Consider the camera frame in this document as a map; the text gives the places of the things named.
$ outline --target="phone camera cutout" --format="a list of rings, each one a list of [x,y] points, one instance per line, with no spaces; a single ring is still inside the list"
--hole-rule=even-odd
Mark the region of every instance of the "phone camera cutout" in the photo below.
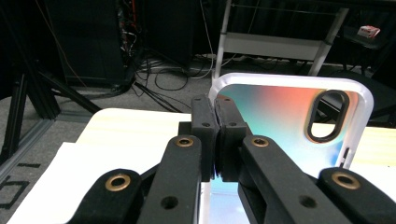
[[[349,97],[343,91],[324,91],[315,99],[311,116],[309,117],[306,133],[308,137],[319,143],[332,141],[341,132],[344,119],[349,108]],[[321,122],[321,118],[330,119],[334,125],[329,129],[315,130],[315,122]]]

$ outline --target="screw hole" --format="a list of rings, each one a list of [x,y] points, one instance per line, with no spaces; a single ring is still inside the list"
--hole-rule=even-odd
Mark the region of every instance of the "screw hole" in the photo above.
[[[178,204],[178,199],[177,197],[174,196],[169,196],[161,200],[161,207],[166,210],[175,208],[177,204]]]
[[[267,147],[269,145],[268,141],[263,138],[253,138],[252,143],[256,147]]]
[[[120,191],[126,189],[131,184],[131,177],[124,174],[111,176],[105,183],[105,187],[110,191]]]
[[[299,197],[299,202],[302,206],[306,207],[306,208],[316,208],[317,202],[315,201],[315,199],[306,196],[306,195],[301,195]]]
[[[344,172],[335,172],[332,174],[332,180],[337,185],[346,189],[358,189],[361,187],[361,183],[355,176]]]
[[[190,138],[180,138],[176,141],[176,144],[179,147],[190,147],[190,146],[192,146],[192,143],[193,143],[193,141]]]

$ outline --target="metal frame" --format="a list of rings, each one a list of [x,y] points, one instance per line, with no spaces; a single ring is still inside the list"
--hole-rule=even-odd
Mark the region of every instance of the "metal frame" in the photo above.
[[[8,114],[5,141],[0,151],[0,164],[11,158],[18,150],[26,96],[29,96],[35,111],[42,119],[54,120],[61,113],[61,108],[51,88],[59,90],[91,113],[101,109],[63,84],[51,73],[39,69],[25,27],[26,23],[18,3],[0,0],[0,29],[2,32],[0,43],[4,43],[3,47],[13,63],[16,78]]]
[[[12,169],[20,162],[29,149],[33,147],[35,142],[52,126],[53,122],[50,119],[39,120],[21,141],[18,141],[19,144],[16,147],[18,150],[0,166],[0,182],[11,173]]]
[[[219,49],[216,60],[215,72],[212,79],[220,76],[220,69],[224,52],[265,55],[278,58],[292,58],[313,61],[309,76],[315,77],[323,65],[332,42],[340,29],[347,13],[347,8],[340,8],[335,14],[332,27],[326,38],[322,41],[285,38],[268,35],[249,35],[227,33],[228,20],[233,0],[227,0],[223,24],[220,32]]]

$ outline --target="stand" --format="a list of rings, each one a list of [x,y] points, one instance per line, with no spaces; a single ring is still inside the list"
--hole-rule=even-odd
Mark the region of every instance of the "stand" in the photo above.
[[[326,38],[324,40],[316,41],[227,32],[231,7],[233,7],[232,0],[227,0],[220,33],[216,68],[215,72],[212,74],[212,79],[217,79],[220,76],[224,52],[313,61],[308,75],[315,77],[318,74],[320,67],[323,65],[323,62],[332,46],[332,42],[334,41],[335,36],[348,13],[347,8],[341,7],[334,15],[332,26],[327,33]]]
[[[26,96],[29,96],[35,111],[42,119],[55,119],[61,113],[51,88],[60,91],[91,113],[95,113],[101,108],[63,84],[50,72],[40,71],[36,56],[30,47],[27,32],[24,29],[26,23],[18,3],[1,0],[0,14],[0,30],[2,33],[0,41],[4,43],[5,52],[8,53],[12,62],[15,75],[6,136],[0,154],[0,164],[2,164],[19,147]]]

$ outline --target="gradient colored surface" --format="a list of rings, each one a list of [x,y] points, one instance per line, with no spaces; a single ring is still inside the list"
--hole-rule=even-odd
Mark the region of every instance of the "gradient colored surface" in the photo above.
[[[336,165],[339,157],[348,114],[342,131],[326,143],[312,141],[306,134],[313,103],[325,90],[278,86],[233,84],[219,94],[235,101],[242,117],[254,134],[274,139],[299,167],[312,176],[323,168]],[[348,93],[351,105],[356,104]]]

